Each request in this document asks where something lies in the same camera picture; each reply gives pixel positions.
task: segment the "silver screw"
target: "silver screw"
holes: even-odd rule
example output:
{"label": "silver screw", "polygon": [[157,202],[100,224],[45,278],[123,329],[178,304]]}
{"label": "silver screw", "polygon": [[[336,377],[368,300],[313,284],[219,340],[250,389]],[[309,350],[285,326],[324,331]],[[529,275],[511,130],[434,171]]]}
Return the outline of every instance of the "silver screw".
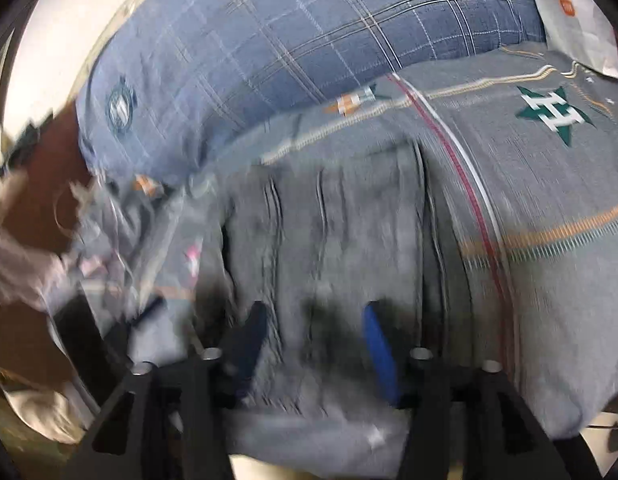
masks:
{"label": "silver screw", "polygon": [[144,361],[142,363],[136,363],[133,368],[131,368],[131,373],[133,375],[147,375],[153,369],[153,363]]}
{"label": "silver screw", "polygon": [[409,355],[412,359],[416,359],[416,361],[428,361],[433,357],[433,353],[431,352],[431,350],[422,346],[412,348],[409,352]]}
{"label": "silver screw", "polygon": [[219,348],[211,347],[211,348],[205,348],[205,350],[202,352],[201,357],[203,361],[214,361],[216,359],[220,359],[222,355],[223,355],[222,350],[220,350]]}
{"label": "silver screw", "polygon": [[483,363],[483,370],[490,374],[497,374],[502,371],[502,365],[497,361],[487,359],[487,361]]}

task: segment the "blue plaid fabric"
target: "blue plaid fabric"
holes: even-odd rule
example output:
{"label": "blue plaid fabric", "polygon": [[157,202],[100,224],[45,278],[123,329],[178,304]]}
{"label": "blue plaid fabric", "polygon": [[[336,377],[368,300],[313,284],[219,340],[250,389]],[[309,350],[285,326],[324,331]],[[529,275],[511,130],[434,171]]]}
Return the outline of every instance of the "blue plaid fabric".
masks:
{"label": "blue plaid fabric", "polygon": [[92,171],[178,184],[277,112],[526,40],[534,0],[147,0],[80,92],[80,145]]}

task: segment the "gray cloth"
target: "gray cloth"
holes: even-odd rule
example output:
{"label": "gray cloth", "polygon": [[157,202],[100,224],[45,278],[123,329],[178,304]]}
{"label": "gray cloth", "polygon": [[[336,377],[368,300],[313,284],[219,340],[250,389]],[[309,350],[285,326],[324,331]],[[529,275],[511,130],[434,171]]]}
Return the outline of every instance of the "gray cloth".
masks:
{"label": "gray cloth", "polygon": [[[375,295],[450,361],[501,361],[548,434],[574,434],[618,392],[618,82],[526,43],[419,64],[356,96],[369,93],[345,116],[272,118],[163,197],[125,259],[122,298],[82,283],[93,310],[133,316],[163,294],[132,357],[164,363],[185,351],[198,282],[229,291],[236,316],[264,298],[273,339],[228,415],[230,449],[321,476],[396,472],[406,414],[379,400],[356,325]],[[352,203],[360,215],[343,214]],[[117,232],[84,227],[84,240]],[[443,283],[438,300],[427,280]]]}
{"label": "gray cloth", "polygon": [[93,173],[181,184],[273,114],[529,40],[534,0],[147,0],[78,96],[80,148]]}

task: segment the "white paper bag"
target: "white paper bag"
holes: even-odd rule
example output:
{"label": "white paper bag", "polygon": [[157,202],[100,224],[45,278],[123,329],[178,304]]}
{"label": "white paper bag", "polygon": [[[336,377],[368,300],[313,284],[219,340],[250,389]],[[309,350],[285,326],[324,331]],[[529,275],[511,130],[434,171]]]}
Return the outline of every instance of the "white paper bag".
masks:
{"label": "white paper bag", "polygon": [[593,0],[536,0],[536,5],[549,48],[618,78],[614,29]]}

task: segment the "orange square logo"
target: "orange square logo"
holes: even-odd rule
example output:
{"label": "orange square logo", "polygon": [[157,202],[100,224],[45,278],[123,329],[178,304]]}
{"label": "orange square logo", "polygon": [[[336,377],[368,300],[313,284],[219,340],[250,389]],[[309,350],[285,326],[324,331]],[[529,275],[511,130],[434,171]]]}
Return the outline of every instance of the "orange square logo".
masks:
{"label": "orange square logo", "polygon": [[560,0],[560,6],[563,7],[563,11],[567,16],[575,16],[576,9],[571,0]]}

